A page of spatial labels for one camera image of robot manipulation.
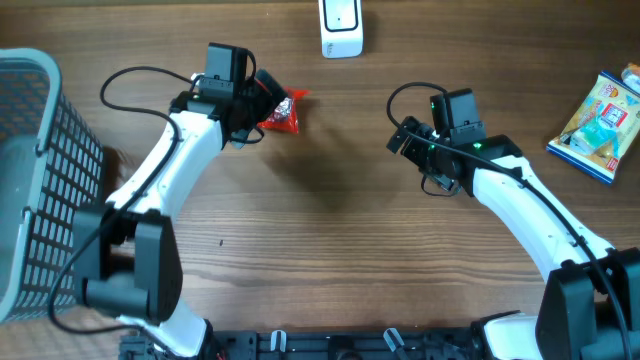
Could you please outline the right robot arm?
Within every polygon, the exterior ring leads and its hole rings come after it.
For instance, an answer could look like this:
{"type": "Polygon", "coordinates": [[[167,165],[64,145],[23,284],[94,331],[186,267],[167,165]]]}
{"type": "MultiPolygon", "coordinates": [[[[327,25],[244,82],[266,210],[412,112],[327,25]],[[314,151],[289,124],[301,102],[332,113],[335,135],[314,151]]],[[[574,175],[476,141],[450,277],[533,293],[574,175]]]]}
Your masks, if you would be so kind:
{"type": "Polygon", "coordinates": [[[639,250],[619,250],[584,226],[544,186],[505,135],[489,137],[471,90],[433,85],[428,126],[392,118],[388,149],[441,187],[491,210],[545,283],[540,309],[473,324],[479,359],[636,359],[639,356],[639,250]]]}

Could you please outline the small orange box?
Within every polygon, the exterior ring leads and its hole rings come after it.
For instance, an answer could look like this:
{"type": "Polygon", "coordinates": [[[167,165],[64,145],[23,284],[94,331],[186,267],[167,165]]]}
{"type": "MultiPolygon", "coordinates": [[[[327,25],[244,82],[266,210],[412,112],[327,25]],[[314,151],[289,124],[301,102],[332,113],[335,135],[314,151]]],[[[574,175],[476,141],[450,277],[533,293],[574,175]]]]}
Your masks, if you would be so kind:
{"type": "Polygon", "coordinates": [[[622,70],[623,83],[636,93],[640,93],[640,66],[628,63],[622,70]]]}

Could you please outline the small teal tissue pack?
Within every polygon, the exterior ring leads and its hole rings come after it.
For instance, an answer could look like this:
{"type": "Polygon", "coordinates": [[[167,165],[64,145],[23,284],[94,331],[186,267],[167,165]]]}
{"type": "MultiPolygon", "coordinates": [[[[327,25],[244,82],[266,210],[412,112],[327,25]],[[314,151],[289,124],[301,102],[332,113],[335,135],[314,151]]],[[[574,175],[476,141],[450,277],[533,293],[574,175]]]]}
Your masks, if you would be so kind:
{"type": "Polygon", "coordinates": [[[593,155],[609,144],[616,135],[615,127],[611,127],[608,122],[601,121],[600,116],[596,116],[571,135],[570,147],[579,154],[593,155]]]}

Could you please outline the red candy bag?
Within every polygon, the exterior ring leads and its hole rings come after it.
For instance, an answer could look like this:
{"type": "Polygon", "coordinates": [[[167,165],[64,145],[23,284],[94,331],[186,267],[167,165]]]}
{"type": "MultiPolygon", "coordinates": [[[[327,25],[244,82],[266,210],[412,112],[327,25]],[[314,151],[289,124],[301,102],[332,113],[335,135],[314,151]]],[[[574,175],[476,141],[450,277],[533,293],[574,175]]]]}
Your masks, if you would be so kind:
{"type": "Polygon", "coordinates": [[[299,133],[299,120],[296,106],[299,101],[308,96],[311,91],[292,87],[286,87],[285,91],[287,92],[287,97],[265,121],[258,124],[259,128],[292,134],[299,133]]]}

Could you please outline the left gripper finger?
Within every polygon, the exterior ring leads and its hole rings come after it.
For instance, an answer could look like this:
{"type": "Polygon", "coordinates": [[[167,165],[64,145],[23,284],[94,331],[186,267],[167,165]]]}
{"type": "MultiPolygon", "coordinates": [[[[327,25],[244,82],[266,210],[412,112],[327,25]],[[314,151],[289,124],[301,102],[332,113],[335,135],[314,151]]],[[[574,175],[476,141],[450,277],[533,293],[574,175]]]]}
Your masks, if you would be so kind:
{"type": "Polygon", "coordinates": [[[230,142],[235,148],[241,149],[245,145],[254,145],[261,142],[264,136],[264,131],[259,127],[241,129],[231,134],[230,142]]]}
{"type": "Polygon", "coordinates": [[[254,80],[259,90],[259,96],[262,97],[269,106],[277,107],[288,97],[287,90],[265,69],[259,69],[255,74],[254,80]]]}

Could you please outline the cream wet wipes pack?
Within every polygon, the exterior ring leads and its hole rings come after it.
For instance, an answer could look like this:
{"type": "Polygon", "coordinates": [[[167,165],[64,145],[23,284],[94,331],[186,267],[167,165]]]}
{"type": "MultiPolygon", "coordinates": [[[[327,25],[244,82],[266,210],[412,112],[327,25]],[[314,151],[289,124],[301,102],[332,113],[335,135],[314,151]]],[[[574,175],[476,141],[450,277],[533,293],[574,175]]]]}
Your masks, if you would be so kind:
{"type": "Polygon", "coordinates": [[[610,185],[639,132],[639,93],[607,71],[546,150],[610,185]]]}

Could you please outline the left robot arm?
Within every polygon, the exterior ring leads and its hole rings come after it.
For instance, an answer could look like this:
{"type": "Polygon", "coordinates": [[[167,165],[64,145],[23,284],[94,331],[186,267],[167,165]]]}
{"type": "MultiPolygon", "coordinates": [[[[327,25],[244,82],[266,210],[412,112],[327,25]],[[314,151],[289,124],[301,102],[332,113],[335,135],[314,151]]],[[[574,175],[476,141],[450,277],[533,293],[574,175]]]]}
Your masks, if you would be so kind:
{"type": "Polygon", "coordinates": [[[102,205],[73,220],[76,301],[118,320],[135,336],[124,359],[222,359],[209,321],[181,298],[183,269],[174,222],[208,164],[226,145],[253,143],[287,93],[254,54],[211,43],[202,73],[189,79],[167,113],[166,129],[131,178],[102,205]]]}

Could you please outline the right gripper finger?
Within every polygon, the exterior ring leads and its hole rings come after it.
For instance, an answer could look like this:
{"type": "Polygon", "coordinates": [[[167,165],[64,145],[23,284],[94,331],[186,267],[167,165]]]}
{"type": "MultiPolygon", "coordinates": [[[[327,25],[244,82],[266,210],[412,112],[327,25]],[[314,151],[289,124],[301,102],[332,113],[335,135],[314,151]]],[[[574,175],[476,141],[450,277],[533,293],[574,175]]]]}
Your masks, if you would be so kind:
{"type": "Polygon", "coordinates": [[[444,194],[458,194],[461,185],[455,180],[448,178],[446,175],[437,172],[425,172],[424,181],[431,181],[437,187],[443,190],[444,194]]]}
{"type": "Polygon", "coordinates": [[[394,154],[408,141],[411,134],[418,134],[422,123],[413,116],[407,116],[400,125],[401,128],[395,131],[386,145],[386,148],[394,154]]]}

